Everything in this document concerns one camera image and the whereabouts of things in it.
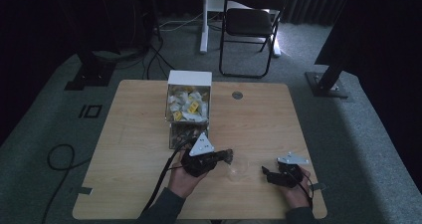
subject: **open box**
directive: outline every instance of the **open box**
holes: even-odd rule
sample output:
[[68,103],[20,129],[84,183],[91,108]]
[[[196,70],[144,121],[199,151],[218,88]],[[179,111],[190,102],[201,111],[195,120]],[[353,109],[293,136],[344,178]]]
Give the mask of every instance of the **open box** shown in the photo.
[[209,72],[170,71],[165,111],[170,122],[170,148],[192,135],[208,135],[211,83]]

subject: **dark sleeve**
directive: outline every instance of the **dark sleeve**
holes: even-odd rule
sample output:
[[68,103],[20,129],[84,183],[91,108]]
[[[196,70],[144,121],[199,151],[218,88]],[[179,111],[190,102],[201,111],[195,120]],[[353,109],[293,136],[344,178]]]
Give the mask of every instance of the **dark sleeve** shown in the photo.
[[289,224],[318,224],[314,218],[313,211],[308,207],[298,207],[286,213],[286,220]]
[[137,218],[136,223],[174,224],[182,210],[184,202],[185,199],[177,196],[165,187],[155,203]]

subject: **folding chair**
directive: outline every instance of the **folding chair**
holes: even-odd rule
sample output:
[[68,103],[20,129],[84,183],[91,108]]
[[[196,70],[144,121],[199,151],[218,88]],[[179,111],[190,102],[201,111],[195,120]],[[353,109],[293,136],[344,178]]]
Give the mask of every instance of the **folding chair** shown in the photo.
[[[243,6],[230,8],[228,3],[235,2]],[[220,61],[219,70],[223,76],[244,77],[244,78],[262,78],[270,69],[270,62],[273,55],[274,42],[279,28],[280,18],[285,9],[286,0],[224,0],[223,23],[220,39]],[[265,39],[262,41],[225,40],[225,33],[235,37],[253,37]],[[267,67],[262,75],[231,74],[223,71],[223,52],[224,43],[250,43],[262,44],[260,52],[270,40],[270,54],[267,61]]]

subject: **wooden table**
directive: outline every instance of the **wooden table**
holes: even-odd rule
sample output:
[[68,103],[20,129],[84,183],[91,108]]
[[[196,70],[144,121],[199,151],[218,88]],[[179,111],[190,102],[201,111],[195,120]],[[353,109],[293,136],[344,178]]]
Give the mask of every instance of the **wooden table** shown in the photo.
[[[148,201],[172,150],[165,121],[166,81],[122,81],[117,89],[83,187],[77,219],[135,219]],[[233,92],[243,98],[235,100]],[[267,183],[261,166],[277,171],[276,157],[289,151],[312,161],[289,93],[283,84],[212,84],[209,139],[217,150],[246,155],[249,168],[237,182],[219,162],[185,202],[179,219],[284,219],[282,194]],[[161,188],[168,183],[167,173]],[[326,215],[320,191],[316,218]]]

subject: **hand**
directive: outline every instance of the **hand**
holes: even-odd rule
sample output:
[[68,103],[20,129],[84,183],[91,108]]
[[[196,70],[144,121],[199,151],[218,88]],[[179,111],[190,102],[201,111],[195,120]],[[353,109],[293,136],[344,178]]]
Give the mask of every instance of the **hand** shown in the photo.
[[207,173],[204,173],[199,177],[194,177],[187,173],[183,167],[180,167],[182,165],[180,160],[183,157],[183,154],[184,150],[180,151],[178,162],[173,163],[172,165],[173,169],[171,169],[168,189],[179,197],[186,198],[193,192],[193,189],[195,189],[196,185],[198,185]]
[[310,188],[308,186],[308,178],[311,176],[311,173],[307,170],[304,170],[301,168],[302,174],[304,175],[304,178],[302,179],[301,186],[305,189],[307,193],[304,193],[304,191],[296,185],[293,188],[279,186],[279,189],[282,191],[283,195],[286,198],[286,201],[288,202],[289,206],[294,209],[298,207],[309,207],[310,204],[308,202],[308,198],[310,195]]

